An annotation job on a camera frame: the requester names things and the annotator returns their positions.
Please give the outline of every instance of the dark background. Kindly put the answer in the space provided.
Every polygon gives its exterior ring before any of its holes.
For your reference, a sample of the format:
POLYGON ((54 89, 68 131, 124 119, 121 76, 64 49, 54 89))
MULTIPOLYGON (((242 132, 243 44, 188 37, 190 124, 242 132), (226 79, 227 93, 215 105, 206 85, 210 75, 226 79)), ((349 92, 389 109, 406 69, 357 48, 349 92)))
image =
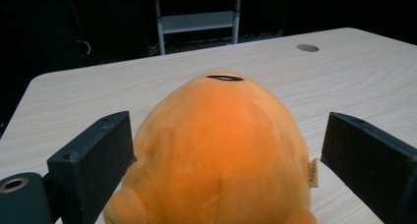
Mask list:
MULTIPOLYGON (((242 0, 239 35, 359 28, 417 44, 415 0, 242 0)), ((160 0, 162 15, 229 10, 233 0, 160 0)), ((230 28, 171 34, 223 38, 230 28)), ((149 56, 154 0, 0 0, 0 137, 34 77, 149 56)))

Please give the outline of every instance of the toy tag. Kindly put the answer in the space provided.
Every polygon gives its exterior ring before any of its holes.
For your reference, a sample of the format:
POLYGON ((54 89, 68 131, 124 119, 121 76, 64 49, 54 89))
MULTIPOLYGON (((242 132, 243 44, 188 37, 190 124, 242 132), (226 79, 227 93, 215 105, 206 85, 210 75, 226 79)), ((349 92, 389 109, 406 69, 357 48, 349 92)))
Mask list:
POLYGON ((309 186, 317 188, 319 186, 319 159, 315 158, 309 164, 309 186))

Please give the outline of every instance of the wooden table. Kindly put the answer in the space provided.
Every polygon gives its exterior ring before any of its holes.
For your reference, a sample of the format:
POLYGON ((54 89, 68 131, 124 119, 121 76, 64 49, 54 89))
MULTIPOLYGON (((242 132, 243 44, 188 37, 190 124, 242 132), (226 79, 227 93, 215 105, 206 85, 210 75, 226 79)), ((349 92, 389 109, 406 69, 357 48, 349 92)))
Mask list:
MULTIPOLYGON (((246 75, 280 98, 311 159, 321 156, 331 111, 417 145, 417 46, 341 28, 39 76, 0 140, 0 179, 45 175, 50 155, 108 114, 129 110, 134 134, 159 100, 211 71, 246 75), (299 44, 319 51, 302 51, 299 44)), ((381 222, 326 166, 320 169, 320 187, 312 189, 320 223, 381 222)))

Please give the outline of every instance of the stuffed animal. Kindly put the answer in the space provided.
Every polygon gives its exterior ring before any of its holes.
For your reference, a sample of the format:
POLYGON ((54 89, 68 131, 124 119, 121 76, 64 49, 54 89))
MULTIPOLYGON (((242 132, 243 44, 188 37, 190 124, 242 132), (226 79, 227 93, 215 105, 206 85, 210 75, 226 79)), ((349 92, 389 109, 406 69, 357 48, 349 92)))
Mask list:
POLYGON ((241 75, 180 86, 145 118, 134 151, 106 223, 316 223, 293 117, 241 75))

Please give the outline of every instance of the orange plush toy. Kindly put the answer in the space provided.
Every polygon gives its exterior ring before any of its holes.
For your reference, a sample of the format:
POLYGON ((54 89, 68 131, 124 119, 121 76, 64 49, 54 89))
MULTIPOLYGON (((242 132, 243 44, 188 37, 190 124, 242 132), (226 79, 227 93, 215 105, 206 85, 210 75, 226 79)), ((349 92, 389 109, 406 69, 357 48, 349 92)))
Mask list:
POLYGON ((309 155, 291 114, 243 76, 210 73, 147 116, 107 223, 316 223, 309 155))

